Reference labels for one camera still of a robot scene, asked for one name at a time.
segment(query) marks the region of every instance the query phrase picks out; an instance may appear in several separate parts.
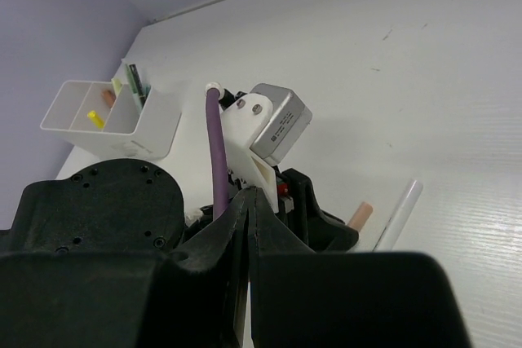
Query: purple tube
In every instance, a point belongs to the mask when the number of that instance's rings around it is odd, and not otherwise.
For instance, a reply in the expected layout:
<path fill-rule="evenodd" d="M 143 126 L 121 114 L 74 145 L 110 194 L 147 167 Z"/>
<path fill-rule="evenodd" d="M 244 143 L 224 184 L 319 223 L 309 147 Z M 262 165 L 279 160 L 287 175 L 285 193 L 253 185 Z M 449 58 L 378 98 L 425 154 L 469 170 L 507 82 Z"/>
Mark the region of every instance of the purple tube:
<path fill-rule="evenodd" d="M 219 91 L 206 92 L 206 130 L 209 134 L 212 187 L 214 195 L 213 219 L 217 219 L 228 207 L 228 167 L 221 117 L 219 116 Z"/>

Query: table surface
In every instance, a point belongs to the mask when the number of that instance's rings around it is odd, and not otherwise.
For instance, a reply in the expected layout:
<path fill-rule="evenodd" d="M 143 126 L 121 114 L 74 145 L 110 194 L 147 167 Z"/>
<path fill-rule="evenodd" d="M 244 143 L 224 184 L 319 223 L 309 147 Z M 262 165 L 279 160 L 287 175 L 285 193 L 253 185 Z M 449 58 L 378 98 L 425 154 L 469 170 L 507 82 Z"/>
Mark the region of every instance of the table surface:
<path fill-rule="evenodd" d="M 144 28 L 126 58 L 185 93 L 155 163 L 187 208 L 211 202 L 204 85 L 289 87 L 314 118 L 282 168 L 341 218 L 374 206 L 363 250 L 421 180 L 395 249 L 443 265 L 476 346 L 521 346 L 521 16 L 520 0 L 227 0 Z M 94 162 L 74 148 L 59 178 Z"/>

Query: white plastic mount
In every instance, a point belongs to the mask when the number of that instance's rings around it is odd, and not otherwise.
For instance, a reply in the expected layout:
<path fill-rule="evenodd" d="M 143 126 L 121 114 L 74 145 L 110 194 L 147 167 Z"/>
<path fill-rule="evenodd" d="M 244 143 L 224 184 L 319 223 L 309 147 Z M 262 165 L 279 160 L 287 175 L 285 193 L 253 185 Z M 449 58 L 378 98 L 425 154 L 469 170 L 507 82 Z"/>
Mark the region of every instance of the white plastic mount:
<path fill-rule="evenodd" d="M 228 168 L 241 180 L 243 187 L 262 188 L 270 206 L 277 213 L 276 172 L 250 150 L 272 117 L 272 101 L 259 94 L 244 95 L 241 100 L 240 104 L 237 101 L 221 113 Z"/>

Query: pen holder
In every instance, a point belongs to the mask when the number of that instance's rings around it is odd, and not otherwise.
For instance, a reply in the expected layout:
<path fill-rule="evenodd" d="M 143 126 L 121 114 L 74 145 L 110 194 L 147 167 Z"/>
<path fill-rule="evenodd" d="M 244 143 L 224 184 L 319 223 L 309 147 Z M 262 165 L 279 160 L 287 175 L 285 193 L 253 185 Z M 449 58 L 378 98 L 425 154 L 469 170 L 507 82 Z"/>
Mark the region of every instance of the pen holder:
<path fill-rule="evenodd" d="M 152 88 L 138 114 L 128 85 L 123 85 L 112 108 L 102 97 L 104 90 L 114 92 L 113 85 L 100 81 L 65 82 L 40 128 L 102 159 L 165 157 L 181 116 L 179 94 Z M 103 129 L 87 116 L 93 110 L 104 119 Z"/>

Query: cable connector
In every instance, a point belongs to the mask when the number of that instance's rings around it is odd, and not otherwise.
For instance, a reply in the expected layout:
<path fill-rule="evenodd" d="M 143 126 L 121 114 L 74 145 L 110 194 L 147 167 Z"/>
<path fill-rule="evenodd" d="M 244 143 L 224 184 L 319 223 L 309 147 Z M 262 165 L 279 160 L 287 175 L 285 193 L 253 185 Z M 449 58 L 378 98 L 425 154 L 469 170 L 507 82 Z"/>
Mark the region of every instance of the cable connector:
<path fill-rule="evenodd" d="M 225 96 L 225 89 L 216 81 L 212 81 L 211 83 L 207 83 L 205 86 L 205 95 L 208 93 L 210 89 L 216 89 L 219 91 L 219 99 L 222 99 Z"/>

